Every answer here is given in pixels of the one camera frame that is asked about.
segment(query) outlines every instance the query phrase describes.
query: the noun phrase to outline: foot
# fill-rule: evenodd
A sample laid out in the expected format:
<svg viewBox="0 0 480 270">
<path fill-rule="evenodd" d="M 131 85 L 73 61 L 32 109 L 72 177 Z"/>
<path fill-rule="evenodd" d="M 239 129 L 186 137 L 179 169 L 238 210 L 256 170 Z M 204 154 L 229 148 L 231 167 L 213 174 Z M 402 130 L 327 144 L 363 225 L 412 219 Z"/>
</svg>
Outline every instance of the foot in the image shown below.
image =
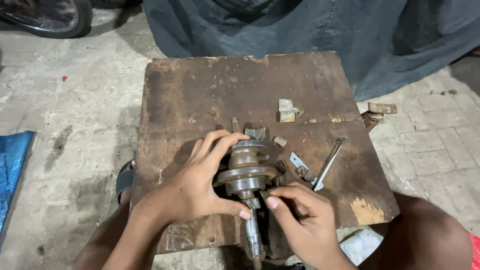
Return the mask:
<svg viewBox="0 0 480 270">
<path fill-rule="evenodd" d="M 132 160 L 132 162 L 127 165 L 124 172 L 135 169 L 135 165 L 136 165 L 135 161 Z M 130 193 L 131 193 L 131 191 L 132 191 L 131 189 L 126 189 L 126 190 L 122 191 L 122 193 L 120 193 L 120 204 L 121 205 L 123 205 L 123 204 L 130 205 Z"/>
</svg>

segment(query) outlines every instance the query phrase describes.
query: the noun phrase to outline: metal gear assembly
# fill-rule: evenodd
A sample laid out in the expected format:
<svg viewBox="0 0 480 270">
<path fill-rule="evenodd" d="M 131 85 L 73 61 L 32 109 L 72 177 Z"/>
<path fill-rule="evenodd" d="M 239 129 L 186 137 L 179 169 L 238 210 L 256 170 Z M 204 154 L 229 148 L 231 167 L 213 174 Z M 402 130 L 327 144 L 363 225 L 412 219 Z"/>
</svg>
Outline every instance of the metal gear assembly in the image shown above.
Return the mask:
<svg viewBox="0 0 480 270">
<path fill-rule="evenodd" d="M 241 132 L 237 117 L 232 118 L 232 132 Z M 228 170 L 221 172 L 217 181 L 213 183 L 214 187 L 225 185 L 228 196 L 237 195 L 241 202 L 250 208 L 252 217 L 245 222 L 245 229 L 255 270 L 262 268 L 260 261 L 262 241 L 257 223 L 260 201 L 254 192 L 265 190 L 266 183 L 278 175 L 274 167 L 259 164 L 259 161 L 268 159 L 259 154 L 265 148 L 267 148 L 265 142 L 253 136 L 249 140 L 239 141 L 230 148 Z"/>
</svg>

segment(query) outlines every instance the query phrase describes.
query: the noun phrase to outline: motorcycle tire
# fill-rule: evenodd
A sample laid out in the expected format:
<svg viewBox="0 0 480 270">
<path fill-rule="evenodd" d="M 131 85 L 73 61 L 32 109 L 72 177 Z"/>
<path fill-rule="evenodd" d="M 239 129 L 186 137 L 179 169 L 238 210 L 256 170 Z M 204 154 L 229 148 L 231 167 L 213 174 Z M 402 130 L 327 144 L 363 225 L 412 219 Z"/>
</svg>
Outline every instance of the motorcycle tire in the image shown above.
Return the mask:
<svg viewBox="0 0 480 270">
<path fill-rule="evenodd" d="M 92 4 L 90 0 L 70 0 L 78 11 L 78 22 L 74 26 L 74 28 L 68 31 L 56 31 L 55 29 L 44 30 L 44 29 L 36 29 L 32 25 L 19 22 L 15 19 L 12 19 L 11 16 L 7 16 L 0 12 L 0 18 L 3 21 L 6 21 L 10 24 L 14 24 L 22 28 L 24 31 L 29 32 L 33 35 L 39 37 L 48 37 L 48 38 L 58 38 L 58 39 L 66 39 L 66 38 L 76 38 L 76 37 L 83 37 L 88 35 L 92 30 Z"/>
</svg>

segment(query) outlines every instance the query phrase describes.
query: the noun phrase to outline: worn wooden surface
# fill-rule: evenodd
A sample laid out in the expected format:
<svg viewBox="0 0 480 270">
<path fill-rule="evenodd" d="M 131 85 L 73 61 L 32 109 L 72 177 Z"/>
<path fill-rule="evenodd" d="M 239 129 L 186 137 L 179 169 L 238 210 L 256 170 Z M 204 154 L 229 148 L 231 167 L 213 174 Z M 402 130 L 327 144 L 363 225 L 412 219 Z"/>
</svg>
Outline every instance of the worn wooden surface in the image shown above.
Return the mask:
<svg viewBox="0 0 480 270">
<path fill-rule="evenodd" d="M 279 98 L 293 100 L 305 114 L 295 123 L 278 123 Z M 207 113 L 211 108 L 214 117 Z M 336 138 L 348 137 L 318 191 L 332 202 L 337 228 L 388 222 L 399 213 L 335 52 L 262 60 L 151 60 L 145 72 L 133 205 L 180 170 L 196 139 L 229 129 L 234 116 L 244 127 L 266 127 L 266 140 L 285 138 L 286 147 L 276 147 L 271 158 L 284 160 L 291 171 L 292 151 L 319 172 Z M 162 235 L 158 253 L 239 244 L 240 223 L 216 215 L 172 225 Z"/>
</svg>

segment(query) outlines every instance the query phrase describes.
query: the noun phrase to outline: blue plastic sheet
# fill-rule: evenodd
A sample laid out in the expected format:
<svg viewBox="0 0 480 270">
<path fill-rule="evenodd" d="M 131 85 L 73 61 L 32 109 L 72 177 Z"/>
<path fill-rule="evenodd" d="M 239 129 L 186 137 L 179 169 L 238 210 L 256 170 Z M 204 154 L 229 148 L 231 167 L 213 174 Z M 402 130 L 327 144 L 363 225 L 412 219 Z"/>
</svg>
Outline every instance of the blue plastic sheet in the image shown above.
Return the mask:
<svg viewBox="0 0 480 270">
<path fill-rule="evenodd" d="M 22 165 L 34 132 L 0 136 L 0 232 L 12 203 Z"/>
</svg>

